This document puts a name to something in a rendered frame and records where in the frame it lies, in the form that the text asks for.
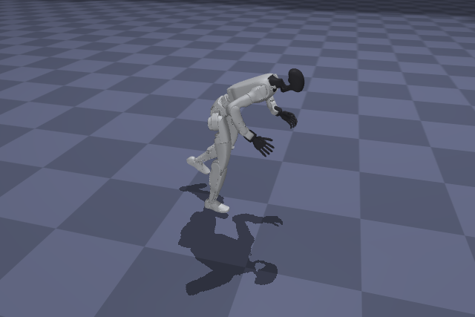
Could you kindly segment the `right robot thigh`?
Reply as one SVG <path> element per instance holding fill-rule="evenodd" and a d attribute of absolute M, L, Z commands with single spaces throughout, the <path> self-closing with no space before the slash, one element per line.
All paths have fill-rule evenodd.
<path fill-rule="evenodd" d="M 226 118 L 220 115 L 220 111 L 213 111 L 212 116 L 208 118 L 208 127 L 211 131 L 219 131 L 214 135 L 217 159 L 213 162 L 218 162 L 223 172 L 228 166 L 232 149 L 229 125 Z"/>

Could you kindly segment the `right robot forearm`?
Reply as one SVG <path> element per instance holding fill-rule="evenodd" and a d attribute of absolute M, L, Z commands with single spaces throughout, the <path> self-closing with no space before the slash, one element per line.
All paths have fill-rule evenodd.
<path fill-rule="evenodd" d="M 251 140 L 254 134 L 246 127 L 245 122 L 240 113 L 240 109 L 237 106 L 231 108 L 230 114 L 232 116 L 231 123 L 237 129 L 237 132 L 246 137 L 248 140 Z"/>

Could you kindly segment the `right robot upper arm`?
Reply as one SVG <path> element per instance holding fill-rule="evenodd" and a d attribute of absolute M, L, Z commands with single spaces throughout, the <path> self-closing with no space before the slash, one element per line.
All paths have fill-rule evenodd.
<path fill-rule="evenodd" d="M 247 94 L 239 97 L 235 101 L 229 103 L 226 106 L 226 113 L 229 116 L 231 116 L 230 111 L 231 111 L 232 107 L 234 107 L 234 106 L 237 106 L 239 108 L 247 107 L 247 106 L 253 104 L 254 102 L 259 102 L 259 101 L 263 100 L 266 97 L 267 94 L 268 94 L 268 92 L 267 92 L 267 89 L 266 89 L 265 85 L 256 86 L 256 87 L 252 88 L 249 93 L 247 93 Z"/>

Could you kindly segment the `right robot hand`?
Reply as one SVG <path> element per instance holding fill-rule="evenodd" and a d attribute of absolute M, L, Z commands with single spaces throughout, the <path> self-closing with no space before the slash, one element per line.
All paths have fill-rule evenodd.
<path fill-rule="evenodd" d="M 251 130 L 250 130 L 250 131 L 251 131 Z M 270 152 L 272 152 L 272 150 L 271 150 L 268 146 L 270 146 L 271 148 L 274 148 L 274 146 L 272 146 L 272 145 L 270 145 L 269 143 L 266 142 L 266 140 L 272 141 L 272 139 L 267 138 L 267 137 L 261 137 L 261 136 L 256 137 L 257 134 L 254 133 L 253 131 L 251 131 L 251 132 L 254 134 L 254 136 L 253 136 L 253 138 L 252 138 L 251 140 L 248 140 L 246 137 L 244 137 L 244 138 L 245 138 L 246 140 L 248 140 L 250 143 L 253 142 L 254 147 L 255 147 L 264 157 L 266 157 L 266 155 L 261 151 L 261 148 L 262 148 L 268 155 L 270 155 L 270 153 L 269 153 L 265 148 L 267 148 Z M 266 146 L 266 144 L 267 144 L 268 146 Z M 264 147 L 265 147 L 265 148 L 264 148 Z"/>

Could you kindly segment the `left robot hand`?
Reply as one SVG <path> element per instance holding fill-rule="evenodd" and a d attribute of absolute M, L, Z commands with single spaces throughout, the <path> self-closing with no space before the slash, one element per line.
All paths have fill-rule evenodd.
<path fill-rule="evenodd" d="M 297 125 L 298 121 L 293 113 L 282 111 L 282 108 L 279 108 L 278 106 L 275 106 L 274 109 L 278 111 L 278 114 L 276 116 L 280 116 L 283 120 L 287 121 L 290 125 L 290 128 L 292 128 L 292 125 L 293 128 Z"/>

